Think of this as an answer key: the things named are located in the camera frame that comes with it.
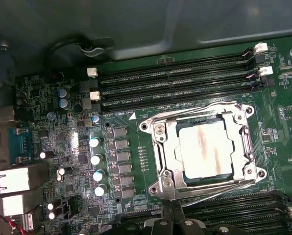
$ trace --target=chip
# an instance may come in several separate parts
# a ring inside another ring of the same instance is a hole
[[[56,136],[56,140],[58,142],[64,142],[66,140],[65,134],[64,133],[58,133]]]
[[[120,152],[117,153],[117,160],[120,161],[128,161],[130,160],[130,152]]]
[[[115,149],[116,149],[116,145],[115,145],[115,143],[108,143],[108,144],[107,144],[107,148],[108,148],[109,150],[115,150]]]
[[[118,158],[117,158],[117,154],[116,154],[116,153],[110,153],[108,159],[109,159],[109,161],[111,161],[111,162],[115,162],[115,161],[117,161],[117,160],[118,160]]]
[[[127,131],[125,127],[121,127],[121,128],[114,129],[113,134],[115,137],[126,136]]]
[[[83,109],[91,109],[92,108],[92,102],[90,98],[83,98],[82,100]]]
[[[129,186],[133,184],[133,176],[131,175],[121,176],[120,179],[121,179],[122,186]]]
[[[73,185],[66,185],[66,192],[74,192]]]
[[[115,191],[114,197],[122,197],[122,191]]]
[[[97,216],[100,212],[99,206],[88,207],[88,213],[92,216]]]
[[[271,137],[270,137],[270,135],[262,135],[262,138],[263,138],[263,141],[264,141],[264,142],[271,141]]]
[[[82,153],[77,156],[79,163],[87,163],[87,156],[86,154]]]
[[[91,233],[97,233],[97,232],[99,232],[98,224],[91,225],[90,226],[90,231],[91,231]]]
[[[131,164],[122,164],[119,165],[119,173],[131,173],[132,165]]]
[[[120,185],[121,184],[120,179],[113,179],[111,182],[113,185]]]
[[[122,188],[122,195],[123,198],[134,197],[135,195],[134,187]]]
[[[119,172],[119,168],[116,166],[116,167],[111,167],[110,168],[110,172],[112,173],[112,174],[116,174],[116,173],[118,173]]]
[[[122,141],[115,141],[116,149],[122,149],[128,147],[128,141],[122,140]]]
[[[40,138],[48,138],[48,130],[42,129],[39,131]]]
[[[77,125],[78,127],[80,127],[80,126],[84,126],[85,123],[84,123],[84,121],[78,121],[78,122],[76,123],[76,125]]]
[[[79,83],[79,91],[81,93],[83,92],[89,92],[89,81],[82,81]]]
[[[113,138],[113,137],[114,137],[112,131],[108,131],[108,132],[106,132],[105,136],[106,136],[107,139],[110,139],[110,138]]]

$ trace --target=black cable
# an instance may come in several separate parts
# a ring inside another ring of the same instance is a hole
[[[70,45],[70,44],[77,44],[82,49],[86,49],[86,50],[89,50],[92,48],[91,40],[89,40],[87,37],[82,36],[82,35],[71,35],[49,45],[46,48],[44,60],[43,60],[43,67],[48,77],[51,76],[50,59],[51,59],[52,54],[59,48],[64,47],[66,45]]]

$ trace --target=solid capacitor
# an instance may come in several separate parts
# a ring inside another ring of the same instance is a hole
[[[102,180],[102,178],[105,176],[105,172],[103,170],[98,170],[93,174],[93,179],[96,182],[99,182]]]
[[[103,156],[101,154],[96,154],[91,157],[91,163],[93,165],[98,165],[99,163],[102,162],[102,160],[103,160]]]
[[[52,202],[47,204],[47,209],[51,211],[51,210],[61,206],[61,203],[62,203],[62,199],[56,198]]]
[[[96,124],[100,124],[101,123],[101,118],[99,115],[94,115],[92,116],[92,121]]]
[[[69,109],[71,107],[71,102],[66,99],[61,99],[59,101],[59,107],[63,109]]]
[[[95,195],[97,197],[102,197],[106,191],[107,191],[107,186],[105,184],[100,184],[95,189]]]
[[[56,217],[58,217],[62,213],[63,213],[62,207],[57,207],[56,209],[54,209],[52,212],[49,213],[48,218],[55,219]]]
[[[70,166],[66,166],[66,167],[59,169],[59,175],[66,175],[66,174],[70,174],[72,172],[73,172],[73,169]]]
[[[95,147],[99,146],[100,143],[101,143],[100,138],[98,138],[98,137],[93,137],[93,138],[91,138],[91,140],[89,141],[89,146],[92,147],[92,148],[95,148]]]
[[[41,159],[49,159],[49,158],[53,158],[54,157],[54,152],[53,151],[44,151],[44,152],[41,152],[39,154],[39,157]]]
[[[86,229],[82,229],[81,231],[79,231],[78,235],[89,235],[89,232]]]
[[[67,92],[66,89],[62,88],[62,89],[58,90],[58,96],[60,98],[68,99],[70,97],[70,94]]]

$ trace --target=motherboard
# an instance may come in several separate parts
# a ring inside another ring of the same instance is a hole
[[[46,234],[99,234],[162,198],[292,195],[292,37],[18,77],[14,113],[10,162],[48,164]]]

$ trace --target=dimm slot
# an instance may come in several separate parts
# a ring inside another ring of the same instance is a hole
[[[117,76],[123,76],[123,74],[132,75],[136,72],[140,73],[142,71],[153,72],[156,69],[166,68],[167,66],[173,68],[174,66],[184,65],[184,64],[188,64],[188,63],[202,63],[202,62],[206,62],[206,61],[209,61],[210,63],[212,63],[212,62],[216,62],[217,60],[221,60],[221,59],[234,59],[234,58],[238,59],[241,57],[242,57],[242,53],[227,54],[227,55],[213,56],[213,57],[207,57],[207,58],[205,57],[205,58],[200,58],[200,59],[173,62],[171,64],[151,65],[151,66],[139,67],[139,68],[134,68],[134,69],[126,69],[126,70],[118,70],[118,71],[114,71],[114,72],[107,72],[107,73],[103,73],[103,77],[112,78],[112,77],[117,77]]]
[[[172,75],[178,75],[180,73],[206,73],[210,70],[216,71],[217,69],[220,70],[221,68],[227,69],[227,68],[245,68],[246,69],[246,63],[240,62],[236,64],[236,62],[226,62],[221,64],[208,64],[208,65],[197,65],[197,66],[191,66],[191,67],[185,67],[178,68],[175,70],[166,70],[166,71],[159,71],[156,73],[141,73],[135,76],[123,76],[120,78],[115,79],[103,79],[100,80],[100,86],[101,87],[117,87],[119,85],[124,86],[126,84],[131,85],[132,82],[138,83],[138,82],[145,82],[145,81],[153,81],[158,80],[160,78],[166,77],[166,76],[172,76]]]
[[[110,106],[104,106],[103,111],[104,112],[114,112],[114,111],[125,111],[130,109],[141,109],[141,108],[147,108],[147,107],[157,107],[162,106],[166,104],[171,103],[179,103],[179,102],[193,102],[193,99],[206,99],[211,97],[223,97],[228,95],[234,95],[234,94],[241,94],[241,93],[247,93],[252,92],[253,87],[251,85],[246,86],[240,86],[240,87],[234,87],[230,89],[218,89],[213,91],[207,91],[207,92],[201,92],[199,94],[186,94],[181,96],[174,96],[174,97],[168,97],[168,98],[161,98],[160,101],[154,100],[154,101],[142,101],[142,102],[136,102],[136,103],[128,103],[128,104],[113,104]]]

